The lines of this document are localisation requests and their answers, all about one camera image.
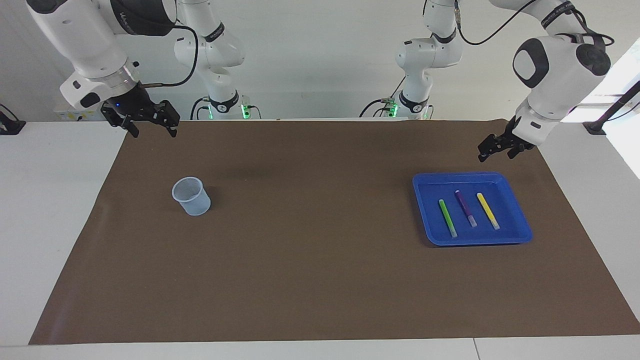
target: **black cable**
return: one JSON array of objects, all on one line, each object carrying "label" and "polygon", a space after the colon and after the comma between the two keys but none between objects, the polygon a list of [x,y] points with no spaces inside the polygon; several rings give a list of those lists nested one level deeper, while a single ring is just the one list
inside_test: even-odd
[{"label": "black cable", "polygon": [[[600,34],[597,33],[591,29],[589,29],[589,26],[587,25],[587,19],[584,17],[584,14],[578,10],[578,9],[573,9],[573,15],[575,16],[576,19],[578,19],[578,22],[580,23],[580,25],[582,26],[582,28],[584,29],[584,31],[586,31],[585,33],[581,33],[580,35],[584,36],[584,37],[602,37],[605,38],[607,40],[609,40],[610,42],[608,44],[604,44],[604,46],[612,46],[613,44],[616,43],[615,39],[613,39],[613,37],[610,37],[609,35],[605,35],[605,34]],[[574,37],[572,34],[567,34],[567,33],[560,33],[557,35],[566,35],[569,37]]]},{"label": "black cable", "polygon": [[189,116],[189,120],[193,120],[193,115],[196,112],[196,108],[198,107],[198,104],[200,104],[203,101],[204,100],[202,98],[199,98],[198,100],[196,100],[196,102],[193,103],[193,107],[191,108],[191,116]]},{"label": "black cable", "polygon": [[[491,34],[488,38],[480,41],[480,42],[471,42],[469,40],[467,40],[467,38],[464,36],[464,34],[462,33],[462,21],[457,22],[458,23],[458,32],[460,32],[460,37],[462,38],[462,40],[464,40],[467,44],[469,45],[482,45],[485,42],[491,40],[495,35],[498,35],[498,33],[500,31],[502,31],[502,29],[504,29],[513,19],[515,19],[516,16],[518,16],[519,13],[523,12],[526,8],[529,7],[529,5],[535,3],[538,0],[530,0],[528,3],[524,4],[515,14],[513,14],[509,20],[507,20],[501,27],[498,28],[498,30],[494,31],[493,34]],[[456,0],[454,2],[454,6],[456,7],[456,11],[458,13],[460,13],[460,5],[458,4],[458,0]]]},{"label": "black cable", "polygon": [[180,81],[179,83],[173,83],[173,84],[165,84],[165,83],[144,84],[142,86],[143,88],[168,88],[168,87],[180,86],[180,85],[183,85],[184,83],[186,83],[187,81],[189,81],[189,79],[191,79],[191,77],[193,76],[193,73],[196,71],[196,66],[198,65],[198,53],[199,53],[199,50],[200,50],[198,34],[196,33],[196,31],[194,29],[190,28],[189,26],[176,25],[173,28],[174,29],[189,30],[193,34],[193,40],[195,41],[196,51],[195,51],[195,54],[193,56],[193,66],[191,67],[191,72],[189,73],[189,75],[187,75],[186,78],[184,78],[184,80]]},{"label": "black cable", "polygon": [[600,33],[595,33],[595,32],[590,32],[590,33],[579,33],[579,34],[569,34],[569,33],[558,33],[556,35],[564,35],[570,38],[574,38],[576,35],[582,35],[584,37],[602,37],[605,38],[607,40],[609,40],[610,42],[608,44],[604,44],[604,46],[612,46],[613,44],[616,43],[615,39],[613,39],[612,37],[610,37],[609,35],[605,35],[605,34],[600,34]]},{"label": "black cable", "polygon": [[373,106],[374,104],[378,104],[379,102],[382,102],[382,99],[378,99],[378,100],[373,100],[372,102],[370,102],[367,106],[365,106],[365,108],[362,110],[362,112],[360,113],[359,117],[362,117],[362,115],[364,115],[365,112],[367,112],[367,110]]},{"label": "black cable", "polygon": [[260,111],[260,108],[257,107],[256,105],[249,105],[247,106],[248,109],[256,109],[258,110],[258,116],[260,117],[260,119],[262,119],[262,112]]},{"label": "black cable", "polygon": [[2,106],[6,111],[9,112],[9,114],[11,114],[11,116],[13,116],[15,118],[16,121],[19,121],[20,119],[18,119],[17,116],[15,116],[15,114],[13,113],[13,111],[11,111],[11,109],[7,108],[5,105],[0,104],[0,106]]},{"label": "black cable", "polygon": [[612,118],[612,119],[609,119],[609,120],[607,120],[607,121],[611,121],[611,120],[618,120],[618,119],[620,119],[621,117],[627,116],[628,114],[630,114],[630,113],[631,113],[631,111],[634,111],[635,109],[637,109],[637,108],[638,108],[638,106],[640,106],[640,102],[638,102],[636,105],[634,105],[634,107],[633,107],[633,108],[631,108],[631,110],[627,111],[626,113],[624,113],[624,114],[622,114],[622,115],[620,115],[620,116],[618,116],[618,117],[614,117],[614,118]]},{"label": "black cable", "polygon": [[391,93],[390,97],[393,97],[396,94],[396,91],[398,91],[400,89],[400,86],[402,86],[402,83],[404,83],[404,80],[406,79],[406,75],[402,78],[402,80],[400,80],[400,84],[398,84],[398,86],[396,87],[396,89],[394,90],[394,92]]},{"label": "black cable", "polygon": [[587,26],[587,18],[584,17],[584,14],[582,13],[582,11],[578,10],[578,9],[573,9],[573,13],[576,16],[580,17],[580,20],[582,21],[582,23]]},{"label": "black cable", "polygon": [[200,110],[208,110],[209,107],[208,106],[201,106],[198,111],[196,112],[196,119],[200,120]]}]

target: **green indicator light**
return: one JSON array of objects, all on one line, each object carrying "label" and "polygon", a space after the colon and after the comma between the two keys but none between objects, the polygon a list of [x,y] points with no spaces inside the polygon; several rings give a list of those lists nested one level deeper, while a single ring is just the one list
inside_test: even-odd
[{"label": "green indicator light", "polygon": [[391,110],[389,110],[389,117],[396,117],[398,114],[398,105],[394,104]]},{"label": "green indicator light", "polygon": [[248,119],[251,117],[251,112],[249,112],[249,109],[246,107],[246,105],[241,105],[242,107],[242,115],[245,119]]}]

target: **table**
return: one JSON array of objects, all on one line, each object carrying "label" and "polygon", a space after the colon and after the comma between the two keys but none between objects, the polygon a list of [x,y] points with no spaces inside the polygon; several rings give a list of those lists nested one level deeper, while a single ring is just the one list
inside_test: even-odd
[{"label": "table", "polygon": [[[124,136],[103,122],[43,122],[0,138],[0,359],[640,358],[640,336],[27,347]],[[640,316],[640,179],[580,124],[559,125],[541,151]]]}]

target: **plastic cup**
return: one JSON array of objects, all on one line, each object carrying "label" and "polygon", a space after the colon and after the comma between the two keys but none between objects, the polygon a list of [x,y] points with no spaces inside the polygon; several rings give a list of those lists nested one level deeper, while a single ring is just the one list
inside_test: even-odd
[{"label": "plastic cup", "polygon": [[206,213],[211,207],[211,199],[197,177],[185,177],[175,183],[171,195],[192,217]]}]

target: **white robotic arm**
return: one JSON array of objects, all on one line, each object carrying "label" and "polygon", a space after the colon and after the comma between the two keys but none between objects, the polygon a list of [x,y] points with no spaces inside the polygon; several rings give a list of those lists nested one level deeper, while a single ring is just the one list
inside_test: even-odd
[{"label": "white robotic arm", "polygon": [[462,58],[462,41],[456,29],[454,0],[427,0],[424,25],[430,38],[405,41],[396,56],[406,74],[404,89],[393,95],[396,116],[421,119],[426,113],[433,80],[428,69],[457,65]]},{"label": "white robotic arm", "polygon": [[179,114],[168,101],[153,103],[115,34],[163,36],[176,21],[174,0],[26,0],[47,38],[75,68],[60,86],[77,109],[106,102],[102,113],[112,126],[133,136],[135,120],[177,133]]},{"label": "white robotic arm", "polygon": [[[478,149],[479,159],[509,150],[514,158],[542,144],[551,130],[604,78],[611,67],[603,35],[590,30],[569,1],[489,0],[499,8],[527,13],[547,30],[547,37],[527,40],[516,52],[513,70],[531,89],[504,134],[490,135]],[[433,82],[428,69],[460,61],[463,37],[461,0],[427,0],[424,23],[429,39],[411,39],[396,56],[406,73],[406,86],[394,94],[397,116],[421,119]]]},{"label": "white robotic arm", "polygon": [[[216,15],[213,0],[178,0],[178,10],[184,23],[198,33],[196,73],[207,87],[207,100],[214,119],[249,118],[248,99],[237,91],[225,69],[244,62],[242,43],[225,29]],[[195,46],[193,41],[184,38],[176,41],[175,55],[181,64],[192,65]]]},{"label": "white robotic arm", "polygon": [[500,8],[537,18],[547,37],[527,40],[515,54],[513,70],[531,89],[505,132],[489,135],[479,159],[509,150],[509,158],[541,145],[551,130],[603,80],[611,68],[603,35],[587,27],[569,1],[489,0]]}]

